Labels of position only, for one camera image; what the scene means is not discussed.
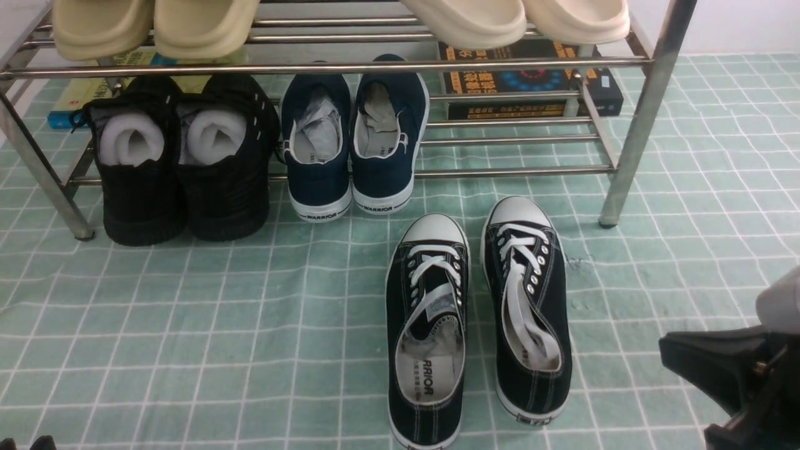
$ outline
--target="black knit sneaker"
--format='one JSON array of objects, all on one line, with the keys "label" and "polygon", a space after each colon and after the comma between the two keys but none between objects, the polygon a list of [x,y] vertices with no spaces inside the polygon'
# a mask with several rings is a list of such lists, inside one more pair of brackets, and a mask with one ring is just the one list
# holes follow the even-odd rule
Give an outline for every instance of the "black knit sneaker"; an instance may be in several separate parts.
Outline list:
[{"label": "black knit sneaker", "polygon": [[494,301],[500,403],[524,424],[548,424],[570,392],[564,253],[536,203],[508,197],[481,236],[481,262]]},{"label": "black knit sneaker", "polygon": [[386,276],[389,417],[403,448],[453,443],[461,425],[470,251],[451,218],[414,222]]},{"label": "black knit sneaker", "polygon": [[170,77],[135,78],[116,98],[88,102],[70,116],[89,124],[100,172],[103,226],[121,245],[162,243],[186,226],[186,202],[172,161],[178,153],[173,104],[181,89]]},{"label": "black knit sneaker", "polygon": [[177,105],[175,167],[186,192],[189,229],[228,241],[255,233],[270,212],[267,168],[280,135],[278,114],[253,77],[214,75]]}]

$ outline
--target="gray object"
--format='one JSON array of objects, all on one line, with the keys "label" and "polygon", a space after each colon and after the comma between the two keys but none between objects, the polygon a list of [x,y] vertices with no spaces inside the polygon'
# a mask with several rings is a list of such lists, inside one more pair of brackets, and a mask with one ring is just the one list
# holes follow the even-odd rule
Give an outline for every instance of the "gray object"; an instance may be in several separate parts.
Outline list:
[{"label": "gray object", "polygon": [[767,330],[800,335],[800,266],[762,292],[755,311]]}]

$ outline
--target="green checkered floor mat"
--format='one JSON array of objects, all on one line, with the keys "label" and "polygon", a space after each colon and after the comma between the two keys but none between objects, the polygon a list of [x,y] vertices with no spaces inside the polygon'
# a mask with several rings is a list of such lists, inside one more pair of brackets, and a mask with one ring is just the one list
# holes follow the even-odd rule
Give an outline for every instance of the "green checkered floor mat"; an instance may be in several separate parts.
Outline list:
[{"label": "green checkered floor mat", "polygon": [[[620,143],[643,80],[635,70],[617,74],[628,98],[610,121]],[[489,209],[526,195],[551,216],[570,260],[572,395],[540,430],[504,412],[490,298],[475,277],[454,448],[703,448],[701,430],[726,417],[662,368],[658,338],[754,323],[755,296],[800,263],[800,57],[681,58],[675,75],[613,230],[597,225],[607,179],[582,175],[430,180],[389,218],[351,211],[321,225],[299,221],[285,185],[275,184],[268,224],[235,243],[184,235],[130,249],[102,230],[79,243],[6,144],[0,437],[26,444],[51,434],[64,449],[399,448],[386,412],[390,252],[417,217],[442,212],[464,226],[477,255]],[[263,81],[279,94],[289,79]],[[26,117],[60,172],[87,139],[46,125],[64,86],[50,82]],[[442,106],[432,115],[443,119]],[[570,144],[427,149],[418,164],[599,162],[590,144]],[[76,200],[100,227],[99,190],[82,188]]]}]

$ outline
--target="shoe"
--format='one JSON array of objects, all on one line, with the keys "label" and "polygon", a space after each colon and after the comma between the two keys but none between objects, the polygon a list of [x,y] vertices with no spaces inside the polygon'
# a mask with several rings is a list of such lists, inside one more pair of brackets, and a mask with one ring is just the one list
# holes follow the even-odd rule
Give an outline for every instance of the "shoe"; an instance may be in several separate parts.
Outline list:
[{"label": "shoe", "polygon": [[459,50],[508,46],[525,35],[521,0],[401,0],[436,37]]},{"label": "shoe", "polygon": [[207,241],[255,233],[270,212],[267,169],[280,135],[270,99],[253,77],[220,74],[176,109],[183,140],[175,171],[189,229]]},{"label": "shoe", "polygon": [[154,0],[55,0],[53,38],[64,59],[89,61],[127,53],[153,27]]},{"label": "shoe", "polygon": [[171,165],[180,130],[173,104],[180,96],[172,78],[144,75],[118,97],[93,100],[70,116],[73,127],[90,126],[103,226],[116,243],[154,245],[186,226],[186,202]]},{"label": "shoe", "polygon": [[547,38],[565,44],[605,44],[630,33],[627,0],[522,0],[528,19]]},{"label": "shoe", "polygon": [[350,88],[341,75],[297,75],[281,99],[289,196],[307,222],[337,219],[353,202],[349,121]]},{"label": "shoe", "polygon": [[451,218],[414,222],[386,275],[389,417],[403,448],[453,443],[461,426],[470,249]]},{"label": "shoe", "polygon": [[[404,59],[384,54],[375,61]],[[391,214],[414,190],[414,164],[430,111],[428,88],[411,72],[367,74],[355,105],[353,197],[370,214]]]},{"label": "shoe", "polygon": [[535,203],[508,197],[486,220],[481,262],[494,301],[500,403],[519,422],[548,424],[563,409],[572,376],[558,234]]},{"label": "shoe", "polygon": [[259,0],[155,0],[155,49],[167,58],[222,58],[244,45]]}]

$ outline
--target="book cover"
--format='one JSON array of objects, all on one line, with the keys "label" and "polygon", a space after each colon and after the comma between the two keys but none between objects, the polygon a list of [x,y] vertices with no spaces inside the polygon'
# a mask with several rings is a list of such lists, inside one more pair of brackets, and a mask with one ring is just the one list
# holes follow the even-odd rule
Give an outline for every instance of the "book cover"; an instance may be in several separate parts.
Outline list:
[{"label": "book cover", "polygon": [[[525,39],[493,50],[459,50],[439,43],[439,58],[446,61],[502,60],[512,58],[559,57],[574,58],[577,47],[562,45],[545,39]],[[508,94],[519,92],[546,92],[567,90],[572,70],[516,70],[516,71],[459,71],[442,74],[446,94]],[[601,116],[619,115],[622,109],[622,92],[611,71],[592,69],[585,71],[589,92]],[[529,117],[554,117],[564,114],[566,100],[502,100],[488,99],[474,102],[449,102],[447,118],[509,119]],[[578,112],[587,115],[581,102]]]}]

